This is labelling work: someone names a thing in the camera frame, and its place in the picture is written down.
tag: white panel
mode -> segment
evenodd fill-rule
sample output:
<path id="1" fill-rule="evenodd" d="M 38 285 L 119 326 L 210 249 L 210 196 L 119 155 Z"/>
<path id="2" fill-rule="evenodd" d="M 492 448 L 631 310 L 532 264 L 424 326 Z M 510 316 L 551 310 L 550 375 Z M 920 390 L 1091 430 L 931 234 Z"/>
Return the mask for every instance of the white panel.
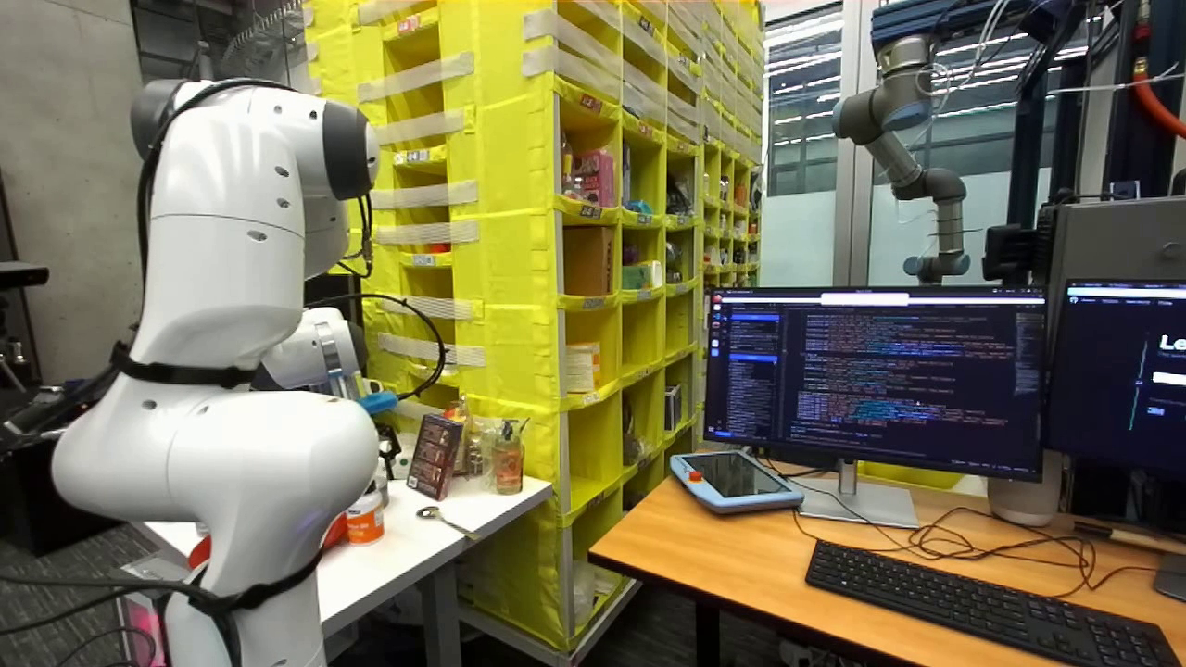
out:
<path id="1" fill-rule="evenodd" d="M 761 285 L 833 281 L 833 192 L 766 196 Z"/>

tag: computer monitor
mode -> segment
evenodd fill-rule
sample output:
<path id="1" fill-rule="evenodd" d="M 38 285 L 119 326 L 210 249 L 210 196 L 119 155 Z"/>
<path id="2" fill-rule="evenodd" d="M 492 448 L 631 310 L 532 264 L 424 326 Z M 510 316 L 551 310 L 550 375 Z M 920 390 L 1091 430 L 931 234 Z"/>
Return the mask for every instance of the computer monitor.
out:
<path id="1" fill-rule="evenodd" d="M 1186 281 L 1066 281 L 1050 375 L 1050 448 L 1120 465 L 1122 522 L 1186 511 Z M 1186 558 L 1151 582 L 1186 601 Z"/>
<path id="2" fill-rule="evenodd" d="M 1040 473 L 1035 288 L 725 288 L 709 305 L 705 437 L 840 463 L 803 511 L 915 527 L 907 491 L 851 459 Z"/>

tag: white table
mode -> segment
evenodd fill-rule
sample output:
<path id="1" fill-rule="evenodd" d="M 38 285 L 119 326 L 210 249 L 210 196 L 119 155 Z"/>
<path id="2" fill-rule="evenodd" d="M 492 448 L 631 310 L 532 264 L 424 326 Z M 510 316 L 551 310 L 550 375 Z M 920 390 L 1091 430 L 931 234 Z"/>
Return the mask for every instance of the white table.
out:
<path id="1" fill-rule="evenodd" d="M 331 638 L 420 587 L 427 601 L 427 654 L 431 662 L 458 667 L 453 558 L 545 503 L 550 483 L 527 479 L 521 491 L 500 496 L 483 483 L 457 479 L 442 503 L 405 483 L 392 483 L 389 491 L 385 532 L 368 543 L 342 543 L 320 564 L 322 635 Z M 462 528 L 414 514 L 431 503 Z M 180 557 L 201 541 L 193 522 L 149 522 L 144 528 Z"/>

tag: yellow shelving unit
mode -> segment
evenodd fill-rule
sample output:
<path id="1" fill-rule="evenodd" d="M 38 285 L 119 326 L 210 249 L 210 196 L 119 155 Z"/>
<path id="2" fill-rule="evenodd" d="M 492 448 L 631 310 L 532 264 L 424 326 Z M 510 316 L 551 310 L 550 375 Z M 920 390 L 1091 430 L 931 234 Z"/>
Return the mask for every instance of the yellow shelving unit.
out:
<path id="1" fill-rule="evenodd" d="M 631 598 L 590 543 L 695 444 L 705 285 L 756 276 L 756 0 L 309 0 L 309 43 L 383 139 L 368 293 L 447 344 L 405 421 L 530 420 L 557 488 L 458 570 L 468 624 L 576 662 Z M 368 341 L 427 377 L 414 317 L 372 305 Z"/>

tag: small device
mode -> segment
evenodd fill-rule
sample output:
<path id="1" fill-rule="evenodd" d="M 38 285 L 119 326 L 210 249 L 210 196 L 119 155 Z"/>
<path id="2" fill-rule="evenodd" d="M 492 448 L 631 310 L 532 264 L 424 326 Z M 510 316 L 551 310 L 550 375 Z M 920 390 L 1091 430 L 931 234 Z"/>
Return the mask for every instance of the small device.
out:
<path id="1" fill-rule="evenodd" d="M 744 514 L 771 506 L 800 506 L 803 491 L 747 451 L 679 451 L 670 456 L 670 479 L 681 483 L 709 511 Z"/>

